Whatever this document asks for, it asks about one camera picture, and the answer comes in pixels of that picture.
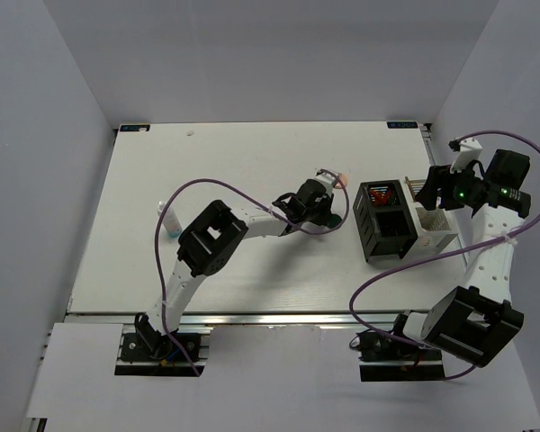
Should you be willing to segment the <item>wooden stick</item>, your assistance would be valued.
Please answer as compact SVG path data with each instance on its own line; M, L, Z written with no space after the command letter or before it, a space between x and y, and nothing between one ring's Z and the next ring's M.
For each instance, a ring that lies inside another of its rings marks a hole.
M424 184L425 184L425 180L424 179L410 179L407 181L407 184L408 184L408 187L409 187L409 190L410 190L410 194L412 196L412 199L414 201L416 201L416 195L421 191L421 189L423 188Z
M404 178L404 185L406 186L406 189L409 192L411 200L415 202L417 200L416 195L420 189L419 181L416 179L410 179L409 177L406 176Z

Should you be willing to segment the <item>pink powder puff with ribbon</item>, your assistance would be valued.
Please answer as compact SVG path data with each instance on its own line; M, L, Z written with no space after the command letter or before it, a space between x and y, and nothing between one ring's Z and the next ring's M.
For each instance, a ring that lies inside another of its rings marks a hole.
M347 188L347 184L348 184L347 176L342 174L342 173L339 173L337 177L338 177L338 181L334 185L334 188L335 189L345 189L345 188Z

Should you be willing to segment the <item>green round compact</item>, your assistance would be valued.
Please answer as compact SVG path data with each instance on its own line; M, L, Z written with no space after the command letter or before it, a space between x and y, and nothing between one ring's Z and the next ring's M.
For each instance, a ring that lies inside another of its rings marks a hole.
M341 221L342 221L342 218L339 215L332 213L329 216L327 227L329 229L334 229L341 223Z

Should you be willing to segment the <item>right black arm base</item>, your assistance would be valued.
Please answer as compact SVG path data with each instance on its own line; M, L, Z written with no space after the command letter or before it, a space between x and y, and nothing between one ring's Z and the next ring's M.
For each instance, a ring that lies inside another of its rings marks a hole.
M434 382L446 378L442 354L383 337L371 329L357 333L348 347L359 354L363 383Z

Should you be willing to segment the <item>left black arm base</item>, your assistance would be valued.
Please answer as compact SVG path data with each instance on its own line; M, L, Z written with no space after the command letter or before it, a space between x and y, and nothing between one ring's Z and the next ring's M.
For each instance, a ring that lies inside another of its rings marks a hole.
M208 349L206 333L175 331L168 337L154 329L144 313L138 313L133 330L122 333L114 374L197 378L204 370Z

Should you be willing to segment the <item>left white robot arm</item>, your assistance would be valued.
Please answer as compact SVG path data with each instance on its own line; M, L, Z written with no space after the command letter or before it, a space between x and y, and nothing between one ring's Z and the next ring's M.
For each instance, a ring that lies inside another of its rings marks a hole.
M321 169L306 180L295 193L280 195L265 206L237 188L219 180L225 187L253 204L251 208L230 208L215 200L182 231L173 270L165 277L159 251L159 231L174 199L187 187L199 184L190 181L165 203L158 217L154 237L154 254L161 294L155 305L135 319L136 335L141 348L154 360L167 358L174 349L184 354L186 348L175 338L175 332L186 307L199 286L218 273L229 261L239 244L246 239L285 237L294 232L310 235L305 224L323 227L327 233L340 228L346 216L332 212L334 189L343 186L340 175Z

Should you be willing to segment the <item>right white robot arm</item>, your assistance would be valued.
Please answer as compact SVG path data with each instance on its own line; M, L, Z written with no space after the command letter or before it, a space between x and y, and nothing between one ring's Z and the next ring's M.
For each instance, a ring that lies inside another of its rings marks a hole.
M519 188L530 159L499 149L482 177L474 173L474 164L458 172L432 166L415 196L428 211L471 208L475 250L458 286L429 313L409 313L404 327L388 336L389 349L398 358L412 357L424 343L484 367L523 326L523 313L511 305L516 243L509 233L529 214L530 196Z

